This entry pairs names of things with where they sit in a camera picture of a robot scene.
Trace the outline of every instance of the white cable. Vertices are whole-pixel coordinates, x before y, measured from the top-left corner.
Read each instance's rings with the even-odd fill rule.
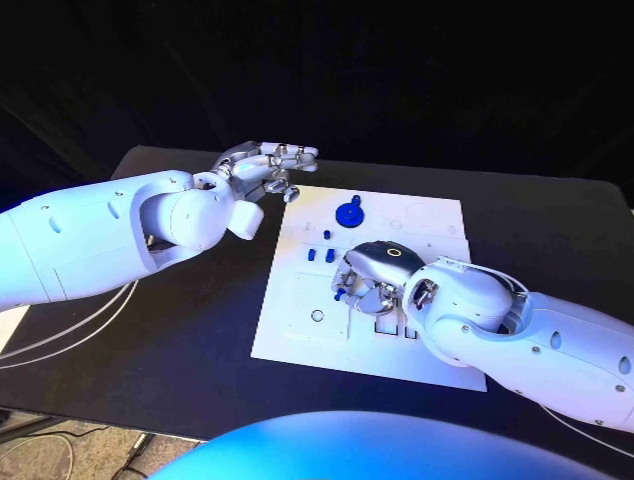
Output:
[[[528,289],[526,288],[526,286],[523,285],[523,283],[521,283],[514,277],[511,277],[511,276],[507,275],[505,273],[500,272],[498,270],[492,270],[491,268],[481,267],[479,265],[475,265],[475,264],[468,263],[468,262],[462,262],[461,260],[455,260],[454,258],[449,258],[449,257],[439,257],[439,258],[443,258],[443,259],[448,260],[449,262],[458,263],[459,265],[464,265],[465,267],[475,268],[475,270],[484,270],[485,272],[494,273],[494,274],[498,275],[501,278],[505,278],[505,279],[508,279],[511,282],[514,282],[516,285],[518,286],[518,288],[520,288],[524,292],[528,291]]]
[[[64,347],[61,350],[57,350],[56,352],[44,355],[43,357],[38,357],[38,358],[34,358],[33,360],[27,360],[25,362],[21,362],[21,363],[14,363],[11,365],[2,365],[0,367],[0,370],[4,370],[5,368],[14,368],[14,367],[20,367],[21,365],[28,365],[30,363],[35,363],[35,362],[40,362],[40,360],[44,360],[46,358],[50,358],[50,357],[54,357],[56,355],[59,355],[60,353],[64,353],[67,350],[71,350],[76,346],[79,346],[86,340],[89,340],[90,338],[95,337],[95,335],[97,334],[97,332],[100,332],[100,330],[108,326],[108,324],[115,320],[115,317],[118,316],[119,312],[122,311],[122,309],[125,308],[125,305],[126,305],[126,302],[129,301],[129,298],[132,296],[132,293],[133,293],[133,289],[136,288],[136,284],[139,283],[139,281],[136,280],[133,282],[133,285],[132,285],[132,289],[129,290],[129,293],[126,294],[126,297],[125,297],[125,301],[122,302],[122,305],[118,307],[118,309],[115,310],[115,313],[112,314],[112,317],[105,321],[105,323],[96,328],[96,330],[89,334],[86,335],[77,342],[74,342],[71,345],[69,345],[67,347]]]
[[[71,443],[69,443],[69,440],[60,436],[60,435],[43,435],[40,437],[33,437],[28,440],[24,440],[21,443],[17,443],[0,456],[0,461],[4,459],[4,457],[21,446],[25,445],[28,442],[34,442],[35,440],[40,440],[43,438],[59,438],[64,444],[67,445],[67,450],[69,450],[69,469],[67,469],[67,475],[64,476],[64,480],[69,480],[71,478],[71,468],[74,466],[74,449],[71,448]]]
[[[27,345],[25,347],[21,347],[18,348],[17,350],[12,350],[11,352],[8,353],[4,353],[2,355],[0,355],[0,360],[4,360],[5,358],[9,358],[12,357],[14,355],[18,355],[20,353],[24,353],[25,351],[28,350],[33,350],[34,348],[40,347],[41,345],[44,345],[47,342],[51,342],[53,340],[56,340],[57,338],[63,337],[69,332],[71,332],[73,330],[76,330],[82,325],[84,325],[86,323],[89,323],[93,318],[103,312],[103,310],[112,305],[112,303],[115,302],[115,300],[122,296],[122,293],[125,293],[125,289],[126,287],[131,285],[131,283],[128,283],[120,289],[119,289],[119,292],[115,294],[115,296],[110,298],[110,300],[108,301],[108,303],[97,309],[97,311],[95,313],[92,313],[79,323],[76,323],[74,325],[71,325],[66,330],[63,330],[60,333],[56,333],[51,337],[47,337],[46,339],[43,339],[40,342],[35,342],[35,343],[31,343],[31,345]]]
[[[634,454],[624,451],[622,449],[616,448],[612,446],[609,443],[605,443],[602,440],[598,438],[592,437],[588,433],[582,432],[573,425],[566,423],[553,413],[552,411],[540,405],[540,408],[549,413],[550,417],[567,428],[570,428],[576,433],[580,433],[586,438],[589,438],[593,442],[598,442],[601,445],[605,445],[605,447],[611,448],[615,452],[619,452],[622,455],[627,455],[628,457],[634,458]]]

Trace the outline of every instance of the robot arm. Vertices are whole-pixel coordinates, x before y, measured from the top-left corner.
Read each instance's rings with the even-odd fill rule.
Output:
[[[396,249],[405,256],[393,242],[363,245],[354,250],[381,255]],[[348,252],[341,262],[350,258]],[[373,271],[390,268],[390,259],[373,265],[376,258],[370,255],[364,266],[351,262],[357,276],[371,278]],[[576,420],[634,433],[634,327],[547,295],[510,291],[481,267],[446,258],[419,264],[396,295],[407,326],[439,360],[478,368]],[[387,279],[370,285],[381,290]]]
[[[255,201],[298,197],[288,169],[314,171],[317,149],[246,142],[210,172],[165,171],[41,195],[0,214],[0,312],[96,295],[211,248],[253,238]],[[146,245],[146,237],[161,240]]]

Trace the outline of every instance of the cable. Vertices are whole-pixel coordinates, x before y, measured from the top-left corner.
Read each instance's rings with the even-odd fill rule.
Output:
[[[472,263],[468,263],[468,262],[462,262],[461,260],[455,260],[454,258],[449,258],[449,257],[439,257],[439,258],[443,258],[445,260],[448,260],[449,262],[454,262],[454,263],[458,263],[459,265],[464,265],[465,267],[471,267],[471,268],[475,268],[475,270],[484,270],[485,272],[490,272],[490,273],[494,273],[495,275],[498,275],[501,278],[510,280],[511,282],[516,283],[516,285],[518,286],[518,288],[527,292],[528,289],[526,288],[526,286],[523,285],[523,283],[514,278],[511,277],[510,275],[507,275],[505,273],[500,272],[498,270],[492,270],[491,268],[487,268],[487,267],[481,267],[479,265],[475,265]]]
[[[69,443],[69,440],[64,437],[60,437],[59,435],[44,435],[43,437],[38,438],[30,438],[28,440],[24,440],[21,443],[14,445],[4,453],[0,455],[0,461],[7,457],[7,455],[21,446],[25,445],[28,442],[33,442],[35,440],[40,440],[41,438],[59,438],[64,444],[67,445],[67,450],[69,450],[69,469],[67,469],[67,475],[64,476],[64,480],[69,480],[71,478],[71,468],[74,466],[74,449],[71,448],[71,444]]]
[[[25,347],[21,347],[18,348],[17,350],[11,351],[9,353],[4,353],[2,355],[0,355],[0,360],[4,360],[5,358],[9,358],[12,357],[14,355],[18,355],[20,353],[28,351],[28,350],[33,350],[34,348],[40,347],[41,345],[44,345],[47,342],[51,342],[53,340],[56,340],[57,338],[63,337],[69,332],[71,332],[73,330],[76,330],[82,325],[84,325],[86,323],[90,322],[90,320],[93,320],[93,318],[103,312],[103,310],[112,305],[112,303],[115,302],[115,300],[122,296],[122,294],[125,293],[125,289],[126,287],[131,285],[131,283],[128,283],[120,289],[119,289],[119,292],[115,294],[115,296],[110,298],[110,300],[108,301],[108,303],[97,309],[96,313],[90,314],[79,323],[76,323],[74,325],[71,325],[66,330],[63,330],[60,333],[56,333],[51,337],[47,337],[46,339],[40,340],[40,342],[35,342],[35,343],[31,343],[31,345],[25,346]]]
[[[590,439],[593,442],[598,442],[601,445],[605,445],[609,449],[612,449],[615,452],[619,452],[622,455],[627,455],[628,457],[634,458],[634,454],[624,451],[622,449],[616,448],[612,446],[609,443],[605,443],[602,440],[598,438],[592,437],[588,433],[582,432],[573,425],[570,425],[567,422],[565,422],[553,413],[552,411],[540,405],[540,408],[547,412],[550,417],[562,424],[565,427],[570,428],[576,433],[580,433],[588,439]]]
[[[141,478],[148,478],[148,475],[139,470],[136,470],[133,467],[119,467],[118,471],[112,474],[110,480],[116,480],[119,478],[119,475],[122,475],[122,472],[132,472],[139,475]]]
[[[129,301],[129,298],[132,296],[132,293],[133,293],[133,289],[136,288],[136,284],[139,283],[139,281],[136,280],[133,282],[133,284],[126,284],[125,287],[122,288],[126,288],[129,285],[132,285],[132,289],[129,290],[129,293],[125,297],[125,301],[122,302],[122,305],[119,306],[119,308],[115,310],[115,313],[112,314],[112,317],[105,321],[105,323],[96,328],[96,330],[93,330],[93,332],[86,335],[77,342],[74,342],[71,345],[69,345],[67,347],[64,347],[61,350],[57,350],[56,352],[53,353],[48,353],[47,355],[44,355],[43,357],[38,357],[38,358],[34,358],[33,360],[27,360],[25,362],[21,362],[21,363],[14,363],[11,365],[2,365],[0,367],[0,370],[4,370],[5,368],[14,368],[14,367],[20,367],[21,365],[28,365],[30,363],[35,363],[35,362],[40,362],[40,360],[44,360],[46,358],[50,358],[50,357],[54,357],[56,355],[59,355],[60,353],[64,353],[67,350],[71,350],[76,346],[79,346],[86,340],[89,340],[92,337],[95,337],[95,335],[97,334],[97,332],[100,332],[100,330],[109,325],[109,323],[115,320],[115,317],[118,316],[119,312],[122,311],[122,309],[125,308],[125,305],[126,305],[126,302]]]
[[[34,437],[47,437],[48,435],[69,435],[73,438],[82,438],[86,435],[92,434],[93,432],[102,432],[103,430],[108,430],[110,427],[100,427],[100,428],[93,428],[87,432],[83,433],[73,433],[67,432],[66,430],[54,430],[51,432],[46,433],[31,433],[30,435],[24,435],[24,438],[34,438]]]

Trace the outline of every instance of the white board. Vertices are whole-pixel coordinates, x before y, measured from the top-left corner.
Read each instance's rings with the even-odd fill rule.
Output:
[[[469,261],[461,203],[308,186],[299,191],[285,207],[252,357],[484,392],[482,373],[436,359],[400,310],[376,320],[334,301],[330,288],[343,255],[363,242],[392,240],[426,263],[439,255]],[[364,221],[343,228],[335,209],[353,195],[361,198]],[[325,262],[330,248],[332,263]]]

